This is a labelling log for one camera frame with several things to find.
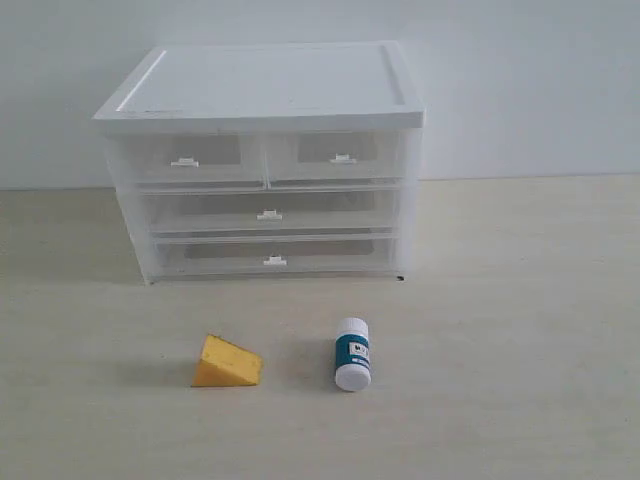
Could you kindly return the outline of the white bottle teal label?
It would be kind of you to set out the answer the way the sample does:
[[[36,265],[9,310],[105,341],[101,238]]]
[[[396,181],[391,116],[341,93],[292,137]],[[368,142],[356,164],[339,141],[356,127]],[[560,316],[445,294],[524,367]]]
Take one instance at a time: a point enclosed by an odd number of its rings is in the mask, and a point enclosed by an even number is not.
[[[335,341],[335,384],[347,392],[367,388],[372,380],[369,327],[361,318],[344,318]]]

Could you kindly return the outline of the white plastic drawer cabinet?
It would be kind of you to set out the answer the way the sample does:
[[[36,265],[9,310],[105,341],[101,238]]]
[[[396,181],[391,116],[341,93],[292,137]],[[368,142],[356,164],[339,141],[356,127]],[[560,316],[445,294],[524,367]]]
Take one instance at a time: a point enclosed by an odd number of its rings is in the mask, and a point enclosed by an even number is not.
[[[162,46],[152,49],[93,116],[105,141],[116,196],[148,284],[166,280],[278,275],[389,275],[403,279],[410,263],[410,230],[422,157],[425,107],[399,45],[393,41],[256,46]],[[395,180],[303,183],[272,186],[266,142],[274,135],[317,132],[395,131],[405,161]],[[241,135],[260,145],[264,185],[257,187],[144,187],[125,158],[128,137]],[[264,190],[399,191],[397,223],[391,228],[262,230],[207,236],[151,234],[142,197],[147,193]],[[156,244],[175,239],[229,239],[289,235],[389,233],[396,239],[392,272],[279,273],[164,277]]]

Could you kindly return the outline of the yellow cheese wedge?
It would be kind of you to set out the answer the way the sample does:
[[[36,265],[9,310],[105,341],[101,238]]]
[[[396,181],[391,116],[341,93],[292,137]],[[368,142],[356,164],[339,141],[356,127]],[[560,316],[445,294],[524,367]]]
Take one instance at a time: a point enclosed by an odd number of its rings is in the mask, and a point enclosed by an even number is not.
[[[204,340],[191,383],[193,388],[257,386],[263,359],[221,337],[208,334]]]

